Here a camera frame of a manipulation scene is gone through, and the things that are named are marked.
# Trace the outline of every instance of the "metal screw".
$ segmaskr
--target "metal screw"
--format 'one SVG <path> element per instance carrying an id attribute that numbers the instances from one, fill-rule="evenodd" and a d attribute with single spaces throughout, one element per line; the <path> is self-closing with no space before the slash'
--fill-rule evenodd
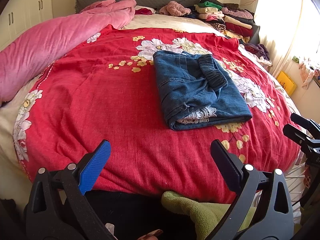
<path id="1" fill-rule="evenodd" d="M 278 174 L 278 175 L 282 175 L 281 169 L 275 169 L 275 173 Z"/>
<path id="2" fill-rule="evenodd" d="M 68 170 L 74 170 L 76 168 L 76 164 L 75 163 L 70 163 L 69 165 L 68 165 Z"/>
<path id="3" fill-rule="evenodd" d="M 253 166 L 251 164 L 246 164 L 244 167 L 248 171 L 253 171 Z"/>
<path id="4" fill-rule="evenodd" d="M 40 168 L 39 171 L 38 171 L 39 174 L 42 174 L 44 172 L 45 172 L 45 168 Z"/>

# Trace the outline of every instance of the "red floral blanket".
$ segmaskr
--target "red floral blanket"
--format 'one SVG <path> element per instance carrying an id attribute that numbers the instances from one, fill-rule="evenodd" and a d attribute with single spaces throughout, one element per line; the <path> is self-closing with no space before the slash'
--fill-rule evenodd
<path id="1" fill-rule="evenodd" d="M 157 50 L 212 53 L 244 96 L 253 118 L 173 131 L 164 122 L 152 55 Z M 43 73 L 21 106 L 14 128 L 18 159 L 31 180 L 40 167 L 65 168 L 102 139 L 111 157 L 95 189 L 160 195 L 174 190 L 200 201 L 231 202 L 210 156 L 219 139 L 258 170 L 287 170 L 298 145 L 282 127 L 291 123 L 284 97 L 266 73 L 238 51 L 237 39 L 212 33 L 110 25 Z"/>

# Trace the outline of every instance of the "bed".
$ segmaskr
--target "bed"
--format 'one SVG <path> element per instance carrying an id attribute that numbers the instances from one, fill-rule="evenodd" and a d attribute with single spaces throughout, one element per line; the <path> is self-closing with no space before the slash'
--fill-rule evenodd
<path id="1" fill-rule="evenodd" d="M 76 1 L 80 12 L 99 0 Z M 159 8 L 169 1 L 137 4 Z M 199 0 L 177 1 L 190 6 Z M 136 15 L 121 28 L 108 25 L 84 35 L 84 42 L 42 66 L 40 75 L 31 74 L 32 80 L 0 108 L 0 198 L 14 199 L 22 210 L 39 168 L 77 163 L 102 139 L 111 142 L 112 155 L 94 189 L 109 191 L 161 195 L 175 190 L 201 202 L 230 203 L 234 194 L 210 156 L 214 139 L 258 170 L 289 171 L 296 163 L 298 147 L 283 136 L 282 127 L 293 124 L 290 114 L 299 111 L 237 40 L 199 20 L 159 14 Z M 212 54 L 237 84 L 253 118 L 170 130 L 161 113 L 152 48 Z"/>

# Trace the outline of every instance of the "white cabinet door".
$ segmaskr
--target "white cabinet door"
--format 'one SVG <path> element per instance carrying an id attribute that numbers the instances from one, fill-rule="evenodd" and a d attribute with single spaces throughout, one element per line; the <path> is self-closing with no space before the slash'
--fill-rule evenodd
<path id="1" fill-rule="evenodd" d="M 9 11 L 6 7 L 0 15 L 0 51 L 3 50 L 11 42 L 11 16 L 9 19 L 9 13 L 11 13 L 11 11 Z"/>
<path id="2" fill-rule="evenodd" d="M 40 0 L 40 3 L 42 21 L 52 19 L 52 0 Z"/>
<path id="3" fill-rule="evenodd" d="M 10 0 L 7 7 L 11 9 L 11 38 L 15 40 L 28 29 L 27 13 L 26 13 L 26 0 Z"/>
<path id="4" fill-rule="evenodd" d="M 40 0 L 26 0 L 28 27 L 31 28 L 41 20 L 41 2 Z"/>

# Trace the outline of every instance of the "green folded garment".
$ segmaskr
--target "green folded garment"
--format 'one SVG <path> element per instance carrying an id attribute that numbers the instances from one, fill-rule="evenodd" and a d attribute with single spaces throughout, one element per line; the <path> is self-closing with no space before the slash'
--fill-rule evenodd
<path id="1" fill-rule="evenodd" d="M 198 3 L 198 6 L 199 7 L 215 7 L 215 8 L 218 8 L 219 10 L 222 9 L 222 6 L 215 4 L 213 2 L 208 2 L 208 1 L 205 1 L 204 3 Z"/>
<path id="2" fill-rule="evenodd" d="M 217 226 L 229 208 L 229 204 L 199 203 L 174 191 L 166 191 L 161 197 L 162 205 L 176 214 L 190 216 L 196 227 L 197 240 L 204 240 Z M 239 231 L 250 225 L 256 208 L 250 208 Z"/>

